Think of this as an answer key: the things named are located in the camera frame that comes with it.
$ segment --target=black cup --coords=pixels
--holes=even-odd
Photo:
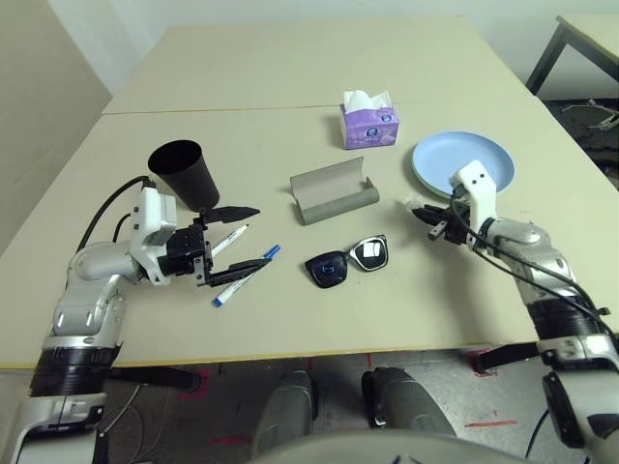
[[[192,210],[210,210],[220,193],[206,167],[202,149],[192,140],[174,140],[162,145],[148,159],[148,168],[161,177]]]

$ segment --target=blue marker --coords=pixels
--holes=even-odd
[[[264,259],[273,259],[275,257],[275,255],[278,254],[278,251],[280,251],[280,250],[281,250],[281,246],[275,245],[269,251],[264,253],[264,256],[262,256],[262,257]],[[232,297],[232,295],[234,295],[237,292],[237,290],[239,290],[239,288],[241,288],[243,285],[248,283],[248,281],[255,274],[256,273],[253,273],[253,274],[248,275],[247,277],[242,278],[241,280],[237,280],[232,285],[230,285],[228,288],[223,290],[213,300],[213,305],[215,305],[215,307],[220,307],[221,305],[223,305],[225,302],[227,302],[230,299],[230,297]]]

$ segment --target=sunglasses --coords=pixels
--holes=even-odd
[[[364,271],[384,268],[389,260],[387,239],[375,235],[363,239],[348,252],[329,251],[306,261],[309,275],[320,288],[329,288],[346,280],[348,259],[352,259]]]

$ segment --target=beige table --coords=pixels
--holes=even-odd
[[[0,365],[27,366],[39,356],[65,268],[90,217],[120,184],[146,172],[150,153],[190,138],[205,150],[222,205],[262,214],[217,258],[217,267],[282,251],[222,308],[219,290],[176,278],[169,287],[127,289],[119,364],[175,364],[329,353],[461,347],[536,338],[511,277],[463,247],[426,239],[427,227],[398,202],[429,194],[410,170],[412,147],[438,131],[486,135],[516,160],[516,180],[498,198],[501,215],[533,220],[574,266],[598,305],[619,321],[619,198],[537,99],[400,104],[398,144],[340,148],[336,107],[103,116],[0,259],[3,322]],[[365,157],[379,203],[310,226],[298,223],[291,175]],[[115,203],[93,240],[109,240],[136,192]],[[180,224],[189,212],[181,210]],[[217,241],[236,224],[215,224]],[[317,288],[303,262],[346,249],[372,234],[387,236],[391,259],[375,273],[351,267],[348,280]]]
[[[557,16],[559,24],[526,86],[537,94],[559,55],[570,45],[619,81],[619,14]]]
[[[103,113],[505,98],[526,89],[463,16],[173,27]]]

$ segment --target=marker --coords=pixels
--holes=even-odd
[[[281,246],[279,245],[275,245],[273,246],[269,251],[267,251],[266,253],[264,253],[264,256],[262,256],[264,259],[273,259],[275,257],[276,254],[278,254],[278,251],[280,251]],[[221,293],[219,293],[217,295],[217,297],[213,300],[213,305],[215,305],[215,307],[220,307],[221,305],[223,305],[225,302],[227,302],[230,297],[232,297],[232,295],[234,295],[243,285],[245,285],[246,283],[248,283],[248,281],[255,276],[256,273],[250,274],[247,277],[242,278],[241,280],[237,280],[236,282],[234,282],[232,285],[230,285],[228,288],[226,288],[225,290],[223,290]]]
[[[218,244],[216,244],[215,246],[211,248],[211,255],[215,257],[216,254],[220,253],[224,248],[226,248],[236,239],[241,237],[243,235],[243,232],[248,230],[248,227],[250,227],[249,224],[242,225],[238,229],[228,234],[228,236],[225,239],[223,239],[221,242],[219,242]]]

